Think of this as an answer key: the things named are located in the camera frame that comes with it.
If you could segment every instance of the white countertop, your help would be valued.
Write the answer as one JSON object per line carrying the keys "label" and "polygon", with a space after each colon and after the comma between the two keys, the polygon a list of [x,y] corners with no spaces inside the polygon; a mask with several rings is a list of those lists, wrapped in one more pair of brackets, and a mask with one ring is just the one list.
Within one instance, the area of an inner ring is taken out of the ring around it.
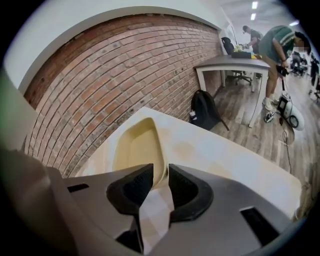
{"label": "white countertop", "polygon": [[288,217],[294,215],[301,195],[301,183],[297,178],[230,140],[147,107],[141,108],[113,132],[76,176],[111,172],[121,135],[148,117],[155,122],[167,164],[186,166],[238,181]]}

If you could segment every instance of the brick wall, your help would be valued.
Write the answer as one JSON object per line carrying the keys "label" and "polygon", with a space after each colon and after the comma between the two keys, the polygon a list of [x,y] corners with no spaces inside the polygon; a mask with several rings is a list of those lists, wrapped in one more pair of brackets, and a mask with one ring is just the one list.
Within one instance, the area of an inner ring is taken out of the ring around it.
{"label": "brick wall", "polygon": [[181,17],[127,16],[84,31],[24,95],[38,113],[25,153],[74,176],[142,106],[187,120],[199,88],[193,66],[221,54],[215,29]]}

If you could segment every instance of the white sneaker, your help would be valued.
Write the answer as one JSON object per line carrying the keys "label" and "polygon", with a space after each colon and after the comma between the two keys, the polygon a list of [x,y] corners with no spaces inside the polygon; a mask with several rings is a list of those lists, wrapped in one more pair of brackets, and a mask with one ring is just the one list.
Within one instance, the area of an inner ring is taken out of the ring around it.
{"label": "white sneaker", "polygon": [[274,94],[270,95],[270,100],[271,100],[271,103],[273,103],[274,105],[278,105],[279,103],[279,98],[276,97]]}
{"label": "white sneaker", "polygon": [[265,109],[268,110],[268,111],[271,111],[271,110],[274,109],[274,107],[271,104],[271,99],[270,98],[265,97],[263,99],[263,101],[262,101],[262,104],[264,105]]}

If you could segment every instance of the black hair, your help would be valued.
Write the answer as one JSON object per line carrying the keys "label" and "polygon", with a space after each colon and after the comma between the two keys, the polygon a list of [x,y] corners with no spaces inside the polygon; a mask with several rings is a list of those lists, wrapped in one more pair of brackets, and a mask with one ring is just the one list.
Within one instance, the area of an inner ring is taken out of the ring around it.
{"label": "black hair", "polygon": [[248,26],[243,26],[243,27],[242,27],[242,29],[243,29],[244,32],[246,32],[248,28],[249,28]]}
{"label": "black hair", "polygon": [[303,41],[303,46],[308,48],[308,50],[306,51],[306,54],[308,54],[308,56],[309,56],[311,53],[311,45],[310,45],[309,39],[301,32],[296,31],[296,32],[294,32],[294,35]]}

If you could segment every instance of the white ceiling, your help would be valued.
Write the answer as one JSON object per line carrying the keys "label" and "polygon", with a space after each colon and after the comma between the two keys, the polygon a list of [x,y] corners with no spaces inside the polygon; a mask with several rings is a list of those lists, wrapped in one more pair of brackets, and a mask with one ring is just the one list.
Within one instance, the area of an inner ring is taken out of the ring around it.
{"label": "white ceiling", "polygon": [[258,0],[257,9],[252,9],[253,0],[221,0],[221,6],[232,23],[250,21],[256,13],[255,23],[291,23],[295,20],[287,8],[278,0]]}

